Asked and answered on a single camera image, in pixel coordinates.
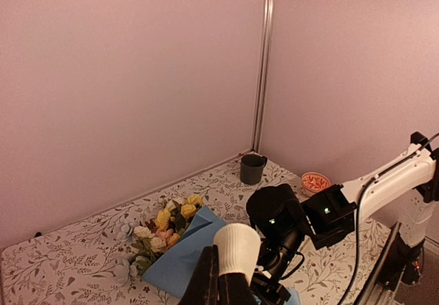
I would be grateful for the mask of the white pink flower stem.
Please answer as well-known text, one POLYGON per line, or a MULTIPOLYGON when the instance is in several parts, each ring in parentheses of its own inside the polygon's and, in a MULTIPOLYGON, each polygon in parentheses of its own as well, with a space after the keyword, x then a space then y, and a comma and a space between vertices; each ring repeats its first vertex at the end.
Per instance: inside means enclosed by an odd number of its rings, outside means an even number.
POLYGON ((167 250, 173 247, 189 223, 182 214, 182 208, 188 204, 183 198, 174 198, 163 202, 163 208, 154 219, 134 228, 134 241, 130 248, 134 254, 130 261, 132 274, 143 275, 167 250))

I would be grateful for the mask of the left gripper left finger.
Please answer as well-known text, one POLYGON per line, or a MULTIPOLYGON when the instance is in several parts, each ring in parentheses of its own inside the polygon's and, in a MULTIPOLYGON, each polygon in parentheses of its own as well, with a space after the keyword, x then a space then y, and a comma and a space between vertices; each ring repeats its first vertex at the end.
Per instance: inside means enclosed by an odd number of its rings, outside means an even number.
POLYGON ((216 245, 205 247, 179 305, 215 305, 218 302, 219 255, 216 245))

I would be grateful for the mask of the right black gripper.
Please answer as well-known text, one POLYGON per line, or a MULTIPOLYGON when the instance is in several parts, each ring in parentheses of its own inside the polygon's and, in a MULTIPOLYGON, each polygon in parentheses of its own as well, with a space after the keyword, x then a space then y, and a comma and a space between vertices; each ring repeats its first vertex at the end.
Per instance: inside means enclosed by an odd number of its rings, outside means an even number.
POLYGON ((286 304, 291 298, 291 293, 278 280, 260 269, 255 269, 250 288, 262 304, 286 304))

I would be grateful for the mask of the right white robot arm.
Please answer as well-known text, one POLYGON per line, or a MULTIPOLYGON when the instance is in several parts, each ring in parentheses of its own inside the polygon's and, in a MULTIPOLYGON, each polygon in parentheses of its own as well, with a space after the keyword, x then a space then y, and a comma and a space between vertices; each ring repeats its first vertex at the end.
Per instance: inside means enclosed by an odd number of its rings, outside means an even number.
POLYGON ((438 202, 438 150, 420 132, 409 147, 376 171, 343 184, 334 184, 300 202, 288 184, 255 191, 246 204, 250 225, 263 235, 251 289, 262 304, 285 304, 290 298, 281 280, 299 247, 309 237, 316 249, 343 241, 370 215, 411 189, 422 201, 438 202))

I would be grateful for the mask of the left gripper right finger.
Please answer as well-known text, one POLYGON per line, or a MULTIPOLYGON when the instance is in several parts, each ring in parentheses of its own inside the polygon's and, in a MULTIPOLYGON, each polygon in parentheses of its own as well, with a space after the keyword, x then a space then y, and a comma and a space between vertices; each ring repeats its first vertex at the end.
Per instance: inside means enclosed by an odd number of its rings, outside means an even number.
POLYGON ((220 305, 256 305, 246 276, 243 273, 227 273, 218 280, 220 305))

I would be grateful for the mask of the blue hydrangea stem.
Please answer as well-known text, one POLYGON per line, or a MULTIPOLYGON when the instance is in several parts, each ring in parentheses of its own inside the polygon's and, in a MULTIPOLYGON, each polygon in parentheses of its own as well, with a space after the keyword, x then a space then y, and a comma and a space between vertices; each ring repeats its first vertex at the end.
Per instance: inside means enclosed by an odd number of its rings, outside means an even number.
POLYGON ((119 284, 126 284, 139 274, 139 266, 136 262, 137 254, 131 244, 134 243, 134 229, 139 226, 138 221, 125 220, 115 230, 115 240, 122 250, 115 256, 116 264, 113 273, 119 284))

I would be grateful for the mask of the blue wrapping paper sheet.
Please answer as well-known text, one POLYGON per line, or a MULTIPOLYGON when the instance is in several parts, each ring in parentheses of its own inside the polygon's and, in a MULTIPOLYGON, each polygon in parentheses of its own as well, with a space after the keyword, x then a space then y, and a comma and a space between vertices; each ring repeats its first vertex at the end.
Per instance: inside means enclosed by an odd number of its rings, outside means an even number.
MULTIPOLYGON (((177 244, 167 250, 141 276, 142 279, 181 300, 202 250, 214 245, 216 232, 227 224, 210 208, 205 206, 199 209, 177 244)), ((262 304, 261 300, 254 298, 256 304, 262 304)))

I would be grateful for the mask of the yellow flower stem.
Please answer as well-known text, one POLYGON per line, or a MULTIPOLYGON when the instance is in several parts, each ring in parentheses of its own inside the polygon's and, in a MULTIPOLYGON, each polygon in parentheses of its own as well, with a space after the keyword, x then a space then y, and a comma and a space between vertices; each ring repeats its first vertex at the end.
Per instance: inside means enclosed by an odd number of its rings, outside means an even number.
POLYGON ((173 230, 174 233, 183 233, 188 227, 195 214, 204 203, 199 195, 193 194, 188 198, 173 198, 164 200, 159 210, 155 225, 160 231, 173 230))

